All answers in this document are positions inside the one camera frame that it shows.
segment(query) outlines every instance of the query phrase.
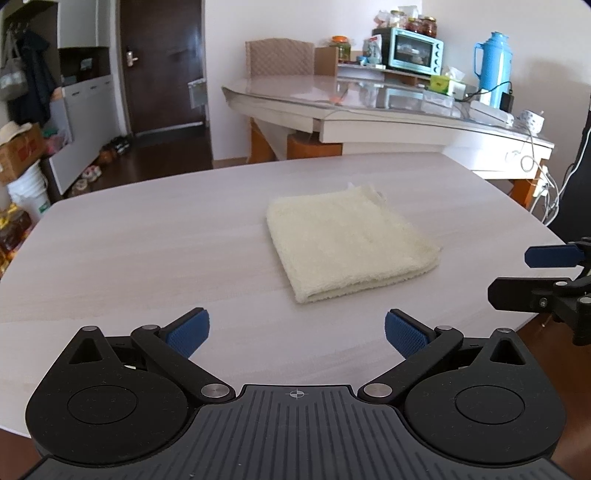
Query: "hat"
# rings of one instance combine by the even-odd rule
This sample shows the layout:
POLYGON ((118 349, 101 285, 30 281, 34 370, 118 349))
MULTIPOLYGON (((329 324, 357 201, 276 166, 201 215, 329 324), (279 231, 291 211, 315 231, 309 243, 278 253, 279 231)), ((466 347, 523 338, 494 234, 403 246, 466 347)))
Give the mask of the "hat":
POLYGON ((16 122, 8 122, 6 125, 0 128, 0 145, 10 142, 10 140, 12 140, 17 135, 23 134, 24 132, 30 130, 31 127, 32 125, 29 123, 19 127, 18 123, 16 122))

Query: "blue gripper pad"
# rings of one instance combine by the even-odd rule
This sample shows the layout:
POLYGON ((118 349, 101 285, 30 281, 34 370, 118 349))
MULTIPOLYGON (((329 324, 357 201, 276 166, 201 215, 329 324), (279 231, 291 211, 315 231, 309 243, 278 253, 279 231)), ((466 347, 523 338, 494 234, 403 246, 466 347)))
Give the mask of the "blue gripper pad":
POLYGON ((525 263, 530 268, 576 267, 584 259, 583 251, 573 244, 529 247, 525 252, 525 263))
POLYGON ((209 314, 201 310, 188 317, 166 336, 166 344, 183 357, 189 358, 209 336, 209 314))
POLYGON ((404 358, 417 353, 429 343, 427 335, 392 312, 386 315, 385 330, 386 340, 404 358))

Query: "white bucket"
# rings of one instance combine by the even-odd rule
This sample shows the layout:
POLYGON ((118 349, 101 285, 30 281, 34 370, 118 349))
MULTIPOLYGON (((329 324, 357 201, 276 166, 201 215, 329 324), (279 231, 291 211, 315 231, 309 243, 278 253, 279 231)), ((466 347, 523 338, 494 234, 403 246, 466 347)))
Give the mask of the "white bucket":
POLYGON ((8 193, 14 203, 27 211, 33 223, 41 220, 43 213, 51 205, 47 196, 47 180, 41 173, 39 161, 18 180, 8 184, 8 193))

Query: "crosshair marking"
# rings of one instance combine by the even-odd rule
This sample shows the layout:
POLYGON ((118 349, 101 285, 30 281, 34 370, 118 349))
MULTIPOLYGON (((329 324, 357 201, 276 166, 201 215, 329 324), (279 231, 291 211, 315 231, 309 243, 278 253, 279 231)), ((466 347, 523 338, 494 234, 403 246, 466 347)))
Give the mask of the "crosshair marking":
POLYGON ((307 393, 302 392, 302 390, 296 389, 296 390, 293 390, 289 393, 286 393, 286 395, 289 395, 290 397, 295 398, 297 400, 298 398, 301 398, 304 395, 307 395, 307 393))

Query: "charger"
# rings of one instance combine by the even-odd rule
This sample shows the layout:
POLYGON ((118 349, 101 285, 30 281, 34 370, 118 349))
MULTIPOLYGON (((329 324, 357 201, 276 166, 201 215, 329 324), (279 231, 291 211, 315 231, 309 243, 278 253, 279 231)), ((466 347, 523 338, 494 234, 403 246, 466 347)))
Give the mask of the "charger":
POLYGON ((513 100, 515 100, 515 97, 512 94, 505 92, 501 93, 501 104, 499 109, 511 113, 513 110, 513 100))

